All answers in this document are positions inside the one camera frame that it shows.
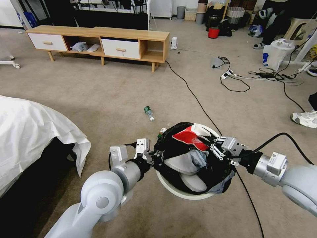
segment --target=wheel caster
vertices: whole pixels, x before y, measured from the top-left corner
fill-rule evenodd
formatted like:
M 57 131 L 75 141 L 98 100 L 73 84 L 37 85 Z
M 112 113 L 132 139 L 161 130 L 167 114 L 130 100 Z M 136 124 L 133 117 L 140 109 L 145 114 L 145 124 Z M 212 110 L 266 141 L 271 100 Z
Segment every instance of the wheel caster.
M 13 67 L 19 69 L 19 68 L 21 68 L 21 65 L 19 65 L 19 64 L 14 64 Z

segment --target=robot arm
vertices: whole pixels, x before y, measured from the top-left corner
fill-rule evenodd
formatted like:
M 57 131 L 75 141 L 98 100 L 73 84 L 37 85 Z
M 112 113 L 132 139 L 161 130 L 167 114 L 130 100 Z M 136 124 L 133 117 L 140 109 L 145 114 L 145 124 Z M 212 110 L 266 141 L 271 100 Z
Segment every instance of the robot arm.
M 250 174 L 273 187 L 281 186 L 286 197 L 317 217 L 316 165 L 299 165 L 287 169 L 288 161 L 283 154 L 273 152 L 269 157 L 259 151 L 253 153 L 234 137 L 221 137 L 214 142 L 221 145 L 224 157 L 227 156 L 231 164 L 244 166 Z
M 294 203 L 317 217 L 317 166 L 300 165 L 287 170 L 286 156 L 277 152 L 266 156 L 250 151 L 235 137 L 198 137 L 220 160 L 230 160 L 244 166 L 250 174 L 259 176 L 282 192 Z M 127 160 L 125 145 L 110 147 L 111 171 L 91 175 L 81 190 L 81 202 L 70 206 L 54 224 L 45 238 L 89 238 L 98 221 L 109 221 L 133 195 L 137 181 L 154 164 L 163 162 L 161 151 L 150 152 L 150 141 L 138 139 L 136 154 Z

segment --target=white bed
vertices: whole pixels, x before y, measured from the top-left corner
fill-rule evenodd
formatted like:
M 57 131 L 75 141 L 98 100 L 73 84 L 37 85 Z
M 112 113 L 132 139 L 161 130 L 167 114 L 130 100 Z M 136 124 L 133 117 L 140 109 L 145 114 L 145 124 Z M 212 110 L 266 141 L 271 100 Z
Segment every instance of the white bed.
M 64 144 L 75 144 L 73 151 L 80 176 L 91 146 L 85 134 L 67 117 L 49 107 L 0 96 L 0 197 L 41 157 L 54 137 Z

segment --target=cabinet leg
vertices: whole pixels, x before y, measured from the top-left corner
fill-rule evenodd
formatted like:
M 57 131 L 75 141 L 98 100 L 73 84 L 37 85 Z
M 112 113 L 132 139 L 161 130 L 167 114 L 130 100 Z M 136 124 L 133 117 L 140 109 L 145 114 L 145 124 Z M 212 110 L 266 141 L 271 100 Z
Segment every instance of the cabinet leg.
M 54 62 L 54 58 L 53 58 L 52 52 L 48 51 L 47 53 L 49 54 L 49 57 L 50 57 L 51 61 Z

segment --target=person's foot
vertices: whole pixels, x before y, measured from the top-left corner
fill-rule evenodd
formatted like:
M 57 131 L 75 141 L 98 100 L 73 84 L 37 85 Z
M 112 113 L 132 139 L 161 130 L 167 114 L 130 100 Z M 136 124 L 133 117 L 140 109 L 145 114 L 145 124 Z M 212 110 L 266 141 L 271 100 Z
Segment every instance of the person's foot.
M 291 120 L 306 127 L 317 128 L 317 111 L 292 113 Z
M 253 48 L 256 49 L 256 50 L 261 50 L 263 49 L 265 46 L 265 44 L 263 44 L 263 42 L 259 43 L 259 44 L 254 44 L 253 45 Z
M 317 69 L 309 69 L 306 72 L 309 73 L 311 76 L 317 77 Z
M 268 9 L 264 9 L 259 11 L 259 17 L 261 19 L 265 19 L 271 16 L 271 13 L 273 12 L 273 8 L 268 8 Z

